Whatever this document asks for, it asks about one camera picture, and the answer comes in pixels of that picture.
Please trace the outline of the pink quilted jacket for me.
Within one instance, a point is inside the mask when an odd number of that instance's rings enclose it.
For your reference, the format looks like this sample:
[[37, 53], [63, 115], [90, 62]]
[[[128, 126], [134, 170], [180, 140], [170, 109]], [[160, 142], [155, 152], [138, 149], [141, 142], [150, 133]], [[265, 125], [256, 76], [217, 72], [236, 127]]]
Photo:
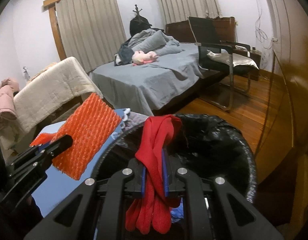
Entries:
[[20, 91], [19, 83], [12, 78], [3, 80], [0, 84], [0, 122], [16, 120], [14, 96]]

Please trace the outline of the bed with grey sheet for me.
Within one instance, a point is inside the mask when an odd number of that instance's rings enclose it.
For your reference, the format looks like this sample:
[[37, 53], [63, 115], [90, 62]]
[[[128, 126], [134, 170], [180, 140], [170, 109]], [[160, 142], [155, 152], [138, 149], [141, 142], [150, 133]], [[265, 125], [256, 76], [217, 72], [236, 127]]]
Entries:
[[115, 66], [110, 62], [92, 71], [90, 77], [114, 108], [152, 115], [200, 79], [217, 73], [199, 67], [196, 45], [181, 43], [180, 47], [180, 53], [167, 54], [141, 66]]

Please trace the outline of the beige curtain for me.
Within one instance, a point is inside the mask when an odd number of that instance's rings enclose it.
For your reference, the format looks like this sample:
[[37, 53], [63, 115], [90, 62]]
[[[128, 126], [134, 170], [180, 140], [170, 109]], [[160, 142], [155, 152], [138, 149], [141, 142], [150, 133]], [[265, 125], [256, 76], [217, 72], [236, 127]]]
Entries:
[[60, 0], [55, 8], [66, 57], [87, 73], [114, 60], [126, 40], [117, 0]]
[[165, 24], [177, 23], [189, 17], [219, 18], [218, 0], [158, 0]]

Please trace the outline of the orange foam net sleeve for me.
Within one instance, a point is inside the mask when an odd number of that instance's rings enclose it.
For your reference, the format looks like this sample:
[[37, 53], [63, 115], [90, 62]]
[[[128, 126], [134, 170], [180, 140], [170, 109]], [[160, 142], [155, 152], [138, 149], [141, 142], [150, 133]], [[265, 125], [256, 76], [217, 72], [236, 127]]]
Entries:
[[121, 117], [92, 93], [66, 120], [52, 142], [64, 135], [73, 139], [72, 146], [53, 159], [53, 165], [74, 180], [79, 180], [87, 165], [114, 132]]

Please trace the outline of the beige striped blanket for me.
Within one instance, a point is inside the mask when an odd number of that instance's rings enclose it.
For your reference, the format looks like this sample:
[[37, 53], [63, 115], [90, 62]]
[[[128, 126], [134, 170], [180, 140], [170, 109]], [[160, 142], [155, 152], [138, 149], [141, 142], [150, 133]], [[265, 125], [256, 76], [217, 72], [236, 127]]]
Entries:
[[62, 60], [40, 74], [14, 97], [20, 129], [28, 133], [62, 105], [88, 93], [103, 97], [76, 58], [71, 56]]

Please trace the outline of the black lined trash bin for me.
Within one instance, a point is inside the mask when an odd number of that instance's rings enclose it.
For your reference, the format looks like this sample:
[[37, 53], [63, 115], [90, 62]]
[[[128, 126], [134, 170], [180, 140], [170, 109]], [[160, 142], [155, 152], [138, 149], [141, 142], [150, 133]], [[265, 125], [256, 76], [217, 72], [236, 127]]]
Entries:
[[[253, 153], [241, 132], [217, 116], [174, 115], [182, 122], [178, 134], [162, 150], [180, 160], [200, 178], [222, 176], [252, 205], [256, 192], [256, 170]], [[135, 199], [145, 195], [144, 165], [136, 159], [144, 122], [117, 136], [95, 165], [92, 178], [97, 181], [100, 205], [104, 203], [106, 183], [113, 174], [125, 168], [134, 171], [134, 179], [125, 184], [123, 230], [126, 212]]]

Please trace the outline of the right beige curtain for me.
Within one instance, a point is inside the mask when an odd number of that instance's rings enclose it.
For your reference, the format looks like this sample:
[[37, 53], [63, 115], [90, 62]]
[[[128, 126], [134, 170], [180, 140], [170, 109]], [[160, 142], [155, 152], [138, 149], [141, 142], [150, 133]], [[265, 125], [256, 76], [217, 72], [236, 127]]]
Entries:
[[158, 0], [165, 24], [177, 23], [189, 17], [219, 18], [218, 0]]

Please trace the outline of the silver chair cushion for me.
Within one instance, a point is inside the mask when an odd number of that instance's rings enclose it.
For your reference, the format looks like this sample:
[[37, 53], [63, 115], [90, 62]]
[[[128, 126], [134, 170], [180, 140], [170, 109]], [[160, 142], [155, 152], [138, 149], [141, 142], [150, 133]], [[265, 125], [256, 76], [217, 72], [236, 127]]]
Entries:
[[233, 54], [213, 53], [212, 51], [207, 50], [206, 55], [212, 61], [224, 63], [228, 66], [230, 66], [230, 63], [232, 62], [233, 67], [247, 66], [247, 67], [253, 67], [255, 69], [258, 69], [256, 62], [253, 59], [251, 59], [250, 57], [236, 54], [236, 53], [233, 53]]

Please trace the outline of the pink plush toy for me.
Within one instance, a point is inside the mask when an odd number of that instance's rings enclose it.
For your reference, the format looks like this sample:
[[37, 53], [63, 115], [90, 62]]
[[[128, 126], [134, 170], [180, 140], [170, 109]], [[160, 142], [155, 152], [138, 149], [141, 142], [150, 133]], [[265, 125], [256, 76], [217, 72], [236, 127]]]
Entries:
[[135, 51], [132, 56], [132, 62], [134, 66], [140, 66], [143, 64], [153, 63], [157, 61], [159, 55], [154, 51], [144, 53], [143, 51]]

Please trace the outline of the wooden coat stand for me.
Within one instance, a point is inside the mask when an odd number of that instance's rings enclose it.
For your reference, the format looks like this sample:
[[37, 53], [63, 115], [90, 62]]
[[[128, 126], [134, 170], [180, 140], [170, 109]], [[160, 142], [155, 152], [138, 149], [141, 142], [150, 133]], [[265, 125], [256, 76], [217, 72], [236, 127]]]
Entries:
[[137, 21], [139, 22], [139, 23], [141, 23], [142, 22], [142, 19], [141, 19], [141, 17], [140, 17], [140, 12], [142, 11], [142, 9], [139, 9], [138, 8], [138, 5], [136, 4], [135, 5], [135, 9], [133, 10], [133, 12], [136, 14], [136, 19], [137, 19]]

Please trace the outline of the blue plastic bag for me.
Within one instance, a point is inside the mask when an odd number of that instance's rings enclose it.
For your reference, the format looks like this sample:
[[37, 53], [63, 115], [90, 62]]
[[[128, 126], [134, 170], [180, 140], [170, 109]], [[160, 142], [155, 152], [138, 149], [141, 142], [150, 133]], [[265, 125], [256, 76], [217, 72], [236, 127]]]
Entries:
[[170, 209], [171, 222], [177, 223], [184, 219], [183, 200], [181, 199], [178, 207]]

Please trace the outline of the brown wooden wardrobe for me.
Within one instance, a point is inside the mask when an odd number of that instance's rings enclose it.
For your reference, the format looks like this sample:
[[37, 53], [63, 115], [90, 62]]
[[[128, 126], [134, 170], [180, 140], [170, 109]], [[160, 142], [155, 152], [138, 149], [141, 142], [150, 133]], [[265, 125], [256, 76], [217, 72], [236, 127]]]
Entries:
[[267, 0], [273, 26], [268, 110], [256, 150], [259, 184], [292, 173], [308, 152], [308, 6]]

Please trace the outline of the red knit glove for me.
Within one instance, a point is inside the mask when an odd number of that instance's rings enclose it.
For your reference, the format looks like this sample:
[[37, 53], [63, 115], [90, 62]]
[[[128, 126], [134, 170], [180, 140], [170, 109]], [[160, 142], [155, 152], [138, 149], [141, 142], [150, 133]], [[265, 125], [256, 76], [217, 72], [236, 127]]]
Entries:
[[170, 208], [178, 207], [180, 199], [165, 197], [162, 149], [174, 139], [181, 127], [181, 120], [174, 115], [151, 116], [145, 121], [141, 144], [135, 155], [146, 168], [145, 195], [135, 199], [127, 210], [127, 231], [138, 229], [146, 235], [151, 228], [161, 234], [170, 230]]

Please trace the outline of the left beige curtain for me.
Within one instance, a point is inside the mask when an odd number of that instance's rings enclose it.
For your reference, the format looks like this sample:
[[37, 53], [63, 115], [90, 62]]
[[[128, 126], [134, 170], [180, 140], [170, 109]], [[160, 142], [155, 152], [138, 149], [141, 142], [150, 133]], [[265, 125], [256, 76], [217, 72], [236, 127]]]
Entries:
[[117, 0], [60, 0], [55, 8], [66, 57], [87, 73], [114, 60], [126, 40]]

